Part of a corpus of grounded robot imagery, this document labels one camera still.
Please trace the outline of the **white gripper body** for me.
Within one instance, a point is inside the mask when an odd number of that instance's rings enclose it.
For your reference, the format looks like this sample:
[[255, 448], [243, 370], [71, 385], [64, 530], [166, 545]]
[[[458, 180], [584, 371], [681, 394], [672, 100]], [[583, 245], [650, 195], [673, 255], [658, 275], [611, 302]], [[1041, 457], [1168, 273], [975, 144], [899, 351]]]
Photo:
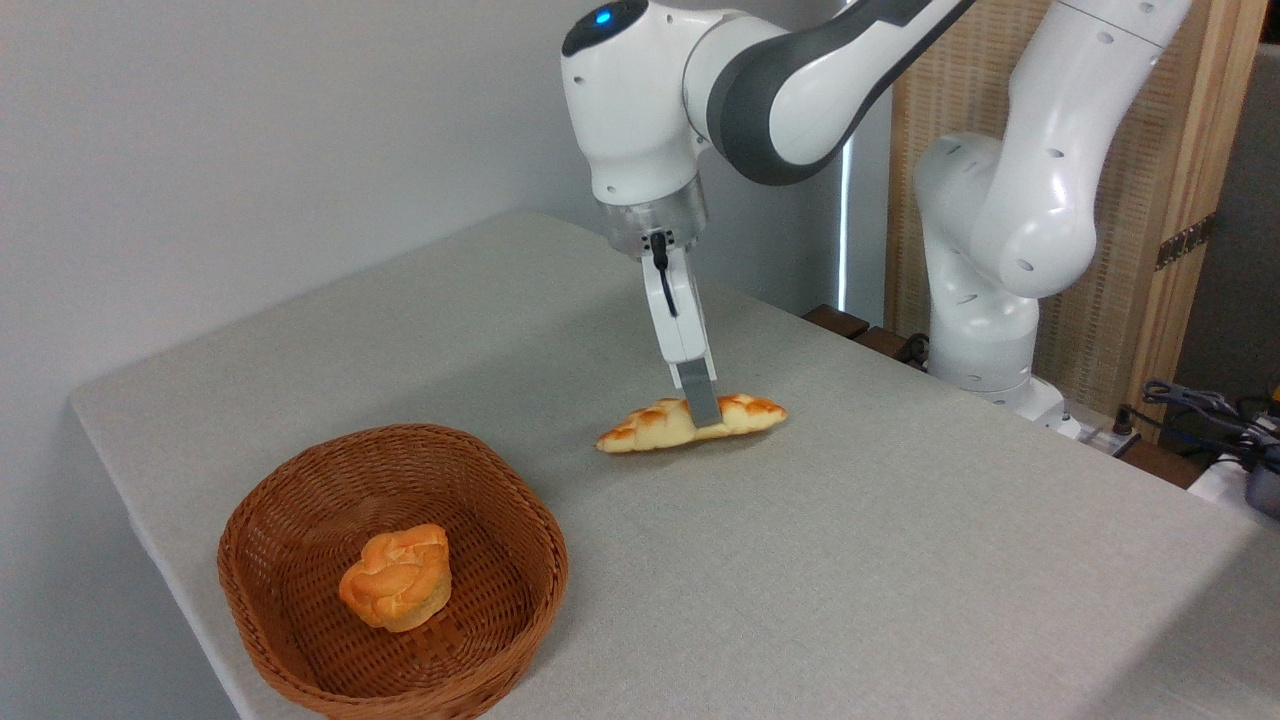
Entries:
[[666, 363], [710, 357], [705, 318], [686, 250], [658, 243], [643, 255], [646, 301]]

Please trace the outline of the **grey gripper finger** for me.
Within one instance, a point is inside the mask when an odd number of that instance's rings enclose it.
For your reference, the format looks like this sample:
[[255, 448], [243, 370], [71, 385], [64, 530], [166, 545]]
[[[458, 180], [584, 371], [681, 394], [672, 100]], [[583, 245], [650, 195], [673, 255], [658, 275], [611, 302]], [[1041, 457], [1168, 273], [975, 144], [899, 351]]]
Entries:
[[690, 418], [696, 428], [722, 423], [722, 411], [716, 395], [716, 369], [710, 357], [696, 357], [671, 365], [673, 380], [684, 392]]

